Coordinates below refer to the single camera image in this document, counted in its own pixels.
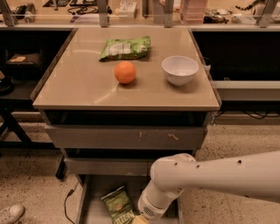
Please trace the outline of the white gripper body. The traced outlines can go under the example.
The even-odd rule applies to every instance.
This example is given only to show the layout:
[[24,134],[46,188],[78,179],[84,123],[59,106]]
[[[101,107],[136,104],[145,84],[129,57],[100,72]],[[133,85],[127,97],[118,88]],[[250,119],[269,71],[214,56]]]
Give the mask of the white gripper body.
[[149,221],[156,221],[163,217],[171,203],[176,200],[182,190],[164,192],[159,189],[152,181],[144,188],[137,207],[140,214]]

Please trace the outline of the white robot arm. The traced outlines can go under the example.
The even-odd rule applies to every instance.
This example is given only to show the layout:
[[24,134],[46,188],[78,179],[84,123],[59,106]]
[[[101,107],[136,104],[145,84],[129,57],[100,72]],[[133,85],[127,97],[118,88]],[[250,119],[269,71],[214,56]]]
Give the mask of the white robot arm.
[[137,207],[149,221],[157,221],[185,189],[202,188],[242,197],[280,202],[280,152],[197,161],[186,153],[157,159],[150,182]]

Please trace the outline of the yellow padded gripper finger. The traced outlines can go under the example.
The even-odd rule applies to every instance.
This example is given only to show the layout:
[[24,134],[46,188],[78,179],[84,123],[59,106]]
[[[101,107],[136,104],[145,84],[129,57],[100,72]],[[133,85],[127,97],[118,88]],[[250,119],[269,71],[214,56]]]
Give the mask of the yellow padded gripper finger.
[[133,221],[132,224],[150,224],[149,221],[144,218],[142,215],[137,215]]

